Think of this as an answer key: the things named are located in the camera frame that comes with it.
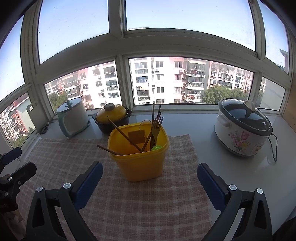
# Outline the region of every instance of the yellow bucket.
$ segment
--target yellow bucket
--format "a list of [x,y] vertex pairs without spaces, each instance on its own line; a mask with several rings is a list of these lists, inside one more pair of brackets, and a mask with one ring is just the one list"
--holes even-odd
[[[140,124],[120,126],[119,129],[128,136],[128,132],[140,130]],[[142,123],[141,130],[145,131],[145,137],[147,137],[151,131],[151,123]],[[137,144],[140,148],[143,145],[144,143]],[[170,146],[168,136],[162,127],[159,131],[156,145],[160,145],[162,148],[140,153],[118,130],[114,129],[109,136],[108,148],[125,155],[116,156],[109,153],[109,156],[116,161],[128,181],[138,182],[156,178],[163,172],[165,152]]]

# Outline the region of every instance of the checkered placemat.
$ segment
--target checkered placemat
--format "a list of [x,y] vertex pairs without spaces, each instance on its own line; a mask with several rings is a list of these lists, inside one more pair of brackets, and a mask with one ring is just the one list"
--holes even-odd
[[[24,220],[36,187],[60,188],[84,173],[93,161],[103,176],[88,204],[79,212],[98,240],[201,240],[211,227],[208,197],[196,176],[197,155],[189,135],[169,137],[160,177],[128,182],[108,153],[96,147],[108,139],[41,139],[26,161],[37,173],[20,188],[19,211]],[[69,227],[56,208],[69,240]]]

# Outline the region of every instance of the flower decal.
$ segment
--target flower decal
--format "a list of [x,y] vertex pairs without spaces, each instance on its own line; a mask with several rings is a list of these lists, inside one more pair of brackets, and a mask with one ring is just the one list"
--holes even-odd
[[251,143],[247,141],[250,134],[245,131],[243,131],[242,134],[239,134],[238,131],[235,131],[235,133],[231,132],[228,135],[233,140],[232,145],[237,149],[237,152],[244,153],[247,150],[247,147],[251,145]]

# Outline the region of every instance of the blue sky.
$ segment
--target blue sky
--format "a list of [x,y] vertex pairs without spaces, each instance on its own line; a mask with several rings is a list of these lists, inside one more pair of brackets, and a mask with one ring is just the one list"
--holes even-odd
[[[266,56],[284,66],[288,51],[284,25],[260,4],[266,29]],[[127,27],[183,28],[214,34],[255,49],[247,0],[126,0]],[[22,18],[0,49],[0,100],[24,84],[20,63]],[[109,32],[107,0],[44,0],[40,12],[40,61],[78,42]]]

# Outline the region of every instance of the bolt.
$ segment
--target bolt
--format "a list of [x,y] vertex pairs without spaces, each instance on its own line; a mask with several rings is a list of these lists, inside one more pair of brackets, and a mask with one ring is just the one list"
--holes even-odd
[[43,187],[41,187],[41,186],[36,188],[37,192],[41,192],[42,190],[43,190]]
[[230,190],[232,190],[232,191],[237,190],[237,187],[236,187],[235,185],[233,185],[233,184],[231,184],[231,185],[229,186],[229,188],[230,188]]
[[65,189],[68,189],[68,188],[70,188],[71,187],[71,183],[65,183],[64,185],[63,185],[63,188],[65,188]]
[[257,188],[257,193],[262,194],[263,190],[261,188]]

